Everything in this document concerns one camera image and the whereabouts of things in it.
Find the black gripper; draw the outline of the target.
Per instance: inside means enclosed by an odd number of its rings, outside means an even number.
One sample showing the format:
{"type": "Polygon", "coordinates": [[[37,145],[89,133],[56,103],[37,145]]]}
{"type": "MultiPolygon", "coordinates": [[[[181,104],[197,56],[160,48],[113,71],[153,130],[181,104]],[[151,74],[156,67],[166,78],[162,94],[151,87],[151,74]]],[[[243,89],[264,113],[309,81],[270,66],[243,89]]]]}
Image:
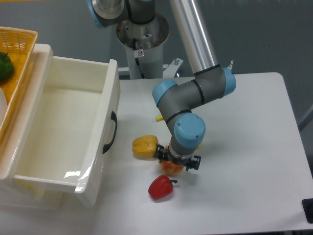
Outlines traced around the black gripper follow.
{"type": "Polygon", "coordinates": [[[169,161],[186,167],[186,171],[190,169],[198,170],[201,164],[201,156],[195,155],[192,157],[191,154],[183,155],[176,152],[171,146],[166,150],[162,145],[158,144],[153,154],[153,158],[158,159],[161,163],[168,159],[169,161]]]}

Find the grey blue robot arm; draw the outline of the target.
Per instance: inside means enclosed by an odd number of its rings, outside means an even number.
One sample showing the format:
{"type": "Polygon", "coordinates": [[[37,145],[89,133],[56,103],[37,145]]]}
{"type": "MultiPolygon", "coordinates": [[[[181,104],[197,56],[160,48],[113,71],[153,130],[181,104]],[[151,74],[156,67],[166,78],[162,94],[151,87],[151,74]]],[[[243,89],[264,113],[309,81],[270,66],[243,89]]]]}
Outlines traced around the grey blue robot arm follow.
{"type": "MultiPolygon", "coordinates": [[[[89,0],[88,7],[98,27],[116,25],[116,34],[126,51],[131,79],[161,78],[163,45],[169,24],[156,12],[153,0],[89,0]]],[[[171,133],[167,148],[158,145],[154,158],[197,170],[201,158],[195,155],[205,134],[205,124],[193,109],[220,99],[236,88],[231,67],[217,61],[202,13],[196,0],[170,1],[194,78],[177,84],[166,78],[152,91],[171,133]]]]}

